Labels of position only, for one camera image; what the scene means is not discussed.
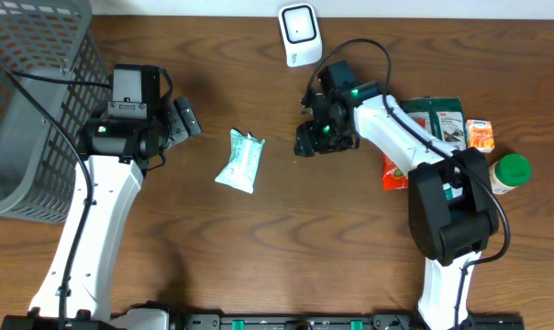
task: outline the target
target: white device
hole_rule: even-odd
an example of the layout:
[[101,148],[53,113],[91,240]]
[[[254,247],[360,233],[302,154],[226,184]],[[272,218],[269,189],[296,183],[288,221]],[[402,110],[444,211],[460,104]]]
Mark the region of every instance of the white device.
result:
[[322,37],[317,25],[316,11],[310,4],[281,8],[279,25],[288,66],[312,64],[322,58]]

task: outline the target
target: orange box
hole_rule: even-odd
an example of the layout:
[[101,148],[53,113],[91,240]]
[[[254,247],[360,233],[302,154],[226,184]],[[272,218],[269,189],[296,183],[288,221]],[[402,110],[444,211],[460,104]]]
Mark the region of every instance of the orange box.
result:
[[491,152],[495,148],[493,130],[488,120],[469,119],[465,125],[469,147],[475,147],[480,152]]

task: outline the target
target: bottle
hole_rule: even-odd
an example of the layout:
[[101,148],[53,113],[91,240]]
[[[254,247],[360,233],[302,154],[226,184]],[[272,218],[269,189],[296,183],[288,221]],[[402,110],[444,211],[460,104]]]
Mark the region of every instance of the bottle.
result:
[[530,180],[530,163],[518,154],[507,155],[489,168],[489,179],[493,193],[504,194]]

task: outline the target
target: green bottle cap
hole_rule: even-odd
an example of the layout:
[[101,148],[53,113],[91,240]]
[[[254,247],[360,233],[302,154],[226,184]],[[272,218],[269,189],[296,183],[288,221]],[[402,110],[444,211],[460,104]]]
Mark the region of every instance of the green bottle cap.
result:
[[504,185],[519,187],[532,177],[530,163],[518,154],[503,157],[495,165],[495,176]]

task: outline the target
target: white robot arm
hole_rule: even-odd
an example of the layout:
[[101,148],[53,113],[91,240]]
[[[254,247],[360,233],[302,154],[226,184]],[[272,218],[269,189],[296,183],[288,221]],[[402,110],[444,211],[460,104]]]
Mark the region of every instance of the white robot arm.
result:
[[[440,141],[429,134],[406,115],[393,96],[387,95],[386,97],[387,104],[421,137],[431,141],[436,148],[447,155],[451,155],[452,151],[457,150],[449,143]],[[362,105],[354,109],[355,127],[360,137],[372,142],[405,175],[409,175],[409,172],[420,164],[434,164],[442,161],[443,158],[427,150],[421,142],[389,116],[382,98],[382,95],[377,95],[363,101]],[[460,270],[466,261],[476,260],[480,257],[481,252],[470,252],[454,259],[449,266],[442,266],[437,260],[426,258],[424,291],[417,304],[417,309],[430,330],[447,330],[452,327],[453,318],[451,316],[454,314],[459,291]],[[459,307],[459,323],[469,316],[466,301],[471,284],[472,267],[469,270],[462,293],[464,303]]]
[[[160,74],[170,87],[162,98],[159,98]],[[116,65],[107,119],[101,116],[89,119],[77,145],[94,186],[94,200],[77,248],[72,249],[87,194],[86,178],[78,164],[72,206],[61,241],[49,273],[29,307],[29,315],[35,320],[54,321],[64,317],[73,320],[73,328],[75,322],[87,321],[127,330],[168,329],[169,315],[161,309],[134,309],[111,320],[110,287],[128,211],[140,191],[150,159],[159,154],[164,164],[165,149],[201,132],[187,99],[181,97],[170,102],[171,93],[172,82],[164,69]],[[72,251],[75,252],[66,309],[60,315],[61,283],[67,275],[65,264]],[[24,324],[7,328],[26,327]]]

